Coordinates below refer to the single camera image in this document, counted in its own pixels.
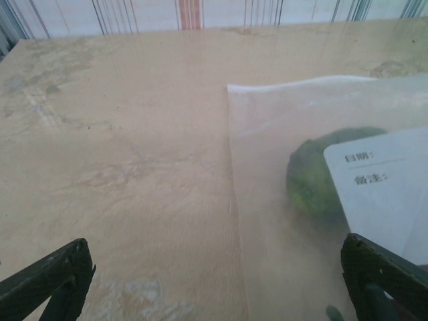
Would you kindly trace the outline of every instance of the striped wall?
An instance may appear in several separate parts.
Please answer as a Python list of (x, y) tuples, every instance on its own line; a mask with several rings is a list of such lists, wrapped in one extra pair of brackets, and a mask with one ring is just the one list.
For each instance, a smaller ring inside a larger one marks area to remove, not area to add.
[(0, 0), (26, 38), (428, 15), (428, 0)]

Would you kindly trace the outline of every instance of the broccoli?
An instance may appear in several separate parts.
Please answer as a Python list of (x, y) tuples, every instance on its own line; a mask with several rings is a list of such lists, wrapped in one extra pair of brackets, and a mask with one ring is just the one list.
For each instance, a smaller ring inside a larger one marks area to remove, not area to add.
[(286, 175), (287, 195), (296, 210), (326, 221), (343, 218), (324, 150), (332, 144), (385, 133), (386, 130), (374, 127), (345, 128), (300, 145), (290, 156)]

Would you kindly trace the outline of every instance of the white label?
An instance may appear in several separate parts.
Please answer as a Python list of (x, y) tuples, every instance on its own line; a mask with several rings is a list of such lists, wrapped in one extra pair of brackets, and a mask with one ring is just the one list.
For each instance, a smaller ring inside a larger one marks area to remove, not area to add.
[(324, 151), (350, 230), (428, 263), (428, 127), (329, 146)]

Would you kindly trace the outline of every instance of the plastic bag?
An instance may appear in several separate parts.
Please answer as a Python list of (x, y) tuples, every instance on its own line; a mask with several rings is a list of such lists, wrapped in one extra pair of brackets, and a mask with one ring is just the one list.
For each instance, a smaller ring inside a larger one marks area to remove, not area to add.
[(346, 321), (356, 320), (340, 266), (349, 227), (296, 209), (286, 188), (290, 155), (304, 142), (344, 128), (393, 132), (426, 126), (428, 75), (229, 85), (228, 95), (251, 320), (327, 320), (335, 308)]

